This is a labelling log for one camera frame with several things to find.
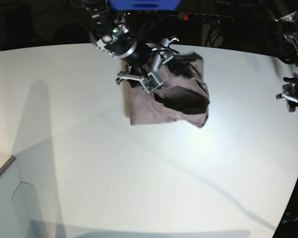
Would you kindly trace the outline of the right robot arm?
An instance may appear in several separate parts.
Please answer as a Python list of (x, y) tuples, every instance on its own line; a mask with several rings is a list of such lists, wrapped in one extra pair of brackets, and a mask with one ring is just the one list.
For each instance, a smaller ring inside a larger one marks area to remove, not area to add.
[(148, 46), (150, 40), (131, 28), (131, 12), (116, 10), (114, 3), (108, 0), (84, 0), (82, 6), (91, 14), (94, 23), (89, 34), (92, 44), (126, 64), (125, 70), (117, 74), (117, 84), (133, 81), (147, 93), (164, 84), (158, 70), (178, 53), (170, 48), (171, 44), (179, 42), (177, 37), (164, 38)]

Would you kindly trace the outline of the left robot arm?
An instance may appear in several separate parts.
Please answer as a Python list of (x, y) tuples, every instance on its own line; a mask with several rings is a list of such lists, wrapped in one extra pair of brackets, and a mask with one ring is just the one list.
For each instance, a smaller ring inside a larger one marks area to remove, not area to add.
[[(298, 58), (298, 0), (263, 0), (261, 1), (272, 18), (281, 23), (282, 35), (290, 43)], [(282, 86), (282, 93), (276, 95), (276, 99), (285, 99), (288, 111), (294, 112), (298, 107), (298, 73), (293, 77), (284, 77), (286, 82)]]

